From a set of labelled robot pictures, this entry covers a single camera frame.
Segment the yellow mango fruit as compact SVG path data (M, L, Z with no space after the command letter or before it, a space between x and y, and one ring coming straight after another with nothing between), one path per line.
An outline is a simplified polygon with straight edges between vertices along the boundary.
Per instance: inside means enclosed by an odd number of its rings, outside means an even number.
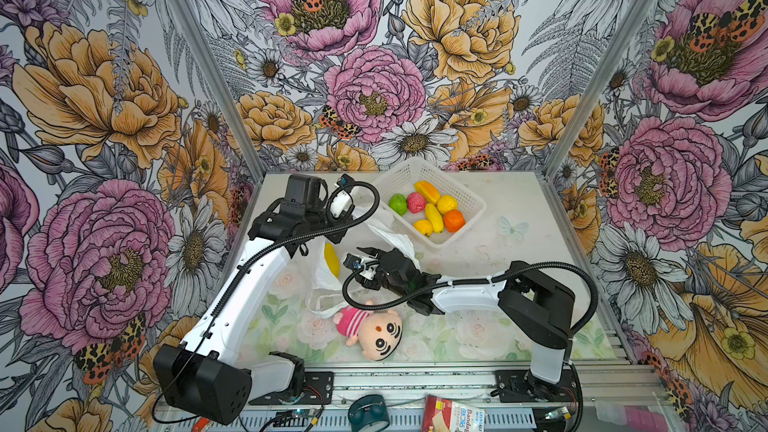
M433 233L439 234L444 231L443 216L439 212L437 206L432 203L428 203L424 209L426 220L431 224Z

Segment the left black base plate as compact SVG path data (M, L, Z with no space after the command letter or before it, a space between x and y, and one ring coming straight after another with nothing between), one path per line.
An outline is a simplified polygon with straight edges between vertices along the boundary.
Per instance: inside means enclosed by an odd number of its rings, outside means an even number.
M302 379L288 389L266 394L248 401L251 406L330 405L335 374L330 371L305 372Z

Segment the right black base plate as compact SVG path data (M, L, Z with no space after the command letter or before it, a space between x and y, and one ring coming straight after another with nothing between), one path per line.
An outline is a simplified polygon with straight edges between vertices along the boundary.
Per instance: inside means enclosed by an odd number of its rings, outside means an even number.
M497 370L494 380L490 395L501 403L574 403L582 396L580 382L569 365L563 367L555 384L534 377L528 369Z

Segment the red handled tool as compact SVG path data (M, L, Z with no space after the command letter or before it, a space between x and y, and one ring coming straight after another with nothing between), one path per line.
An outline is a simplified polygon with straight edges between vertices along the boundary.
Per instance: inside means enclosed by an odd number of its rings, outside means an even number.
M207 432L212 422L207 418L198 419L191 428L191 432Z

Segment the small yellow fruit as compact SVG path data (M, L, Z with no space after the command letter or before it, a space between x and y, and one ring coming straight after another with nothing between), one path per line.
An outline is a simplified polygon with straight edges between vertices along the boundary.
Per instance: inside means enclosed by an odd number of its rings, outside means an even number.
M340 273L340 261L334 249L334 246L330 242L326 242L323 248L323 257L329 272L336 278Z

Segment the red white bandage box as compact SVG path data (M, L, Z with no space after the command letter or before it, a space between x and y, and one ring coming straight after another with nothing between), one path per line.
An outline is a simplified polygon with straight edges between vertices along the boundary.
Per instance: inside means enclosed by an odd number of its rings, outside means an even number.
M456 400L429 395L426 398L422 432L483 432L485 411Z

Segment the orange round fruit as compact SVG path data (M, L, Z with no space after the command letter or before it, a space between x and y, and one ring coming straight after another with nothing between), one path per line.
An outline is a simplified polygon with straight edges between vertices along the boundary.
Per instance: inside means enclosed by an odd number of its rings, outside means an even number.
M450 233L456 233L466 224L466 220L461 211L454 209L443 215L444 228Z

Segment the white plastic mesh basket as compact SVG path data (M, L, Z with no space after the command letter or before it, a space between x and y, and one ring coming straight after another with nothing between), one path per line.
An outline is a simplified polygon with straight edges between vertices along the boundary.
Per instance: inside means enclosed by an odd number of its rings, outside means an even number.
M479 195L420 158L394 166L374 185L396 223L435 250L457 244L487 209Z

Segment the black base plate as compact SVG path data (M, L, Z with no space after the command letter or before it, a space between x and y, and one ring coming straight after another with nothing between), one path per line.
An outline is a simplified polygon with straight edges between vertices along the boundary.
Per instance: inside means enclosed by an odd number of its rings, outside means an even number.
M490 395L501 403L574 403L582 396L580 382L569 365L563 367L555 384L534 377L528 369L497 370L494 380Z
M251 406L330 405L335 374L330 371L305 372L302 379L288 389L266 394L248 401Z

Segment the white plastic bag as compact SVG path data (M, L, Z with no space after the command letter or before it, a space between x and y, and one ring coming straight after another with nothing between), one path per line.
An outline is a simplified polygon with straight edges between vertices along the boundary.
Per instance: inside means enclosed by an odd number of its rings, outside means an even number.
M354 232L354 241L341 249L326 238L310 242L306 266L311 282L306 296L310 312L328 319L348 305L345 294L357 299L359 289L405 295L417 287L420 261L412 240L381 214L369 219L365 228L367 236Z

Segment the red fruit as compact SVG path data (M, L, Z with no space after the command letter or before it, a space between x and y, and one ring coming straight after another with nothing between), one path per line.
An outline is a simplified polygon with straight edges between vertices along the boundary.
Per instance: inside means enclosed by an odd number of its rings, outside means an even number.
M419 192L410 193L406 198L406 202L408 211L412 214L423 212L427 205L427 200Z

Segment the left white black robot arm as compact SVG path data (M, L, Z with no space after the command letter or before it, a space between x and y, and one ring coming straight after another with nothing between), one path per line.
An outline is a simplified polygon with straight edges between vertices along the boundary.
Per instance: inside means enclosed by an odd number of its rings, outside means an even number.
M289 176L285 193L256 216L232 273L203 317L176 345L158 349L152 365L161 400L183 421L231 424L246 405L264 397L292 402L305 391L303 359L272 352L244 366L240 348L269 288L297 253L317 237L339 243L353 226L354 179L344 174L333 190L317 177Z

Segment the green lime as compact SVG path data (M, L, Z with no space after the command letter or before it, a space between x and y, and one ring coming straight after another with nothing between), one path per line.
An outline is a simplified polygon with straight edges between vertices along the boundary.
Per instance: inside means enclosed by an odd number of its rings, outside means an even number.
M389 198L388 207L399 216L404 216L409 211L407 198L400 193L393 194Z

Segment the aluminium front rail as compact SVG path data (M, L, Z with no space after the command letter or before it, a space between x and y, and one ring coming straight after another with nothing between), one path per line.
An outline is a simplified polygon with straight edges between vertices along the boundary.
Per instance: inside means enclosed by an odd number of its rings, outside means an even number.
M501 403L490 395L495 385L494 372L502 369L529 369L524 362L415 363L415 364L320 364L305 366L305 372L330 371L335 374L333 396L327 407L341 407L368 394L386 400L418 402L433 394L454 400ZM590 405L599 401L625 405L666 403L661 380L651 367L613 362L581 362L569 365L580 382L582 398Z

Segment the yellow peach with blush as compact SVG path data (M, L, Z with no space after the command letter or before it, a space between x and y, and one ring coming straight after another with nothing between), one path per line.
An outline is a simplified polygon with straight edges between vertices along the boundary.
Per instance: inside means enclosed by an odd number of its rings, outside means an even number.
M421 219L413 224L414 229L425 237L430 237L434 232L432 223L427 219Z

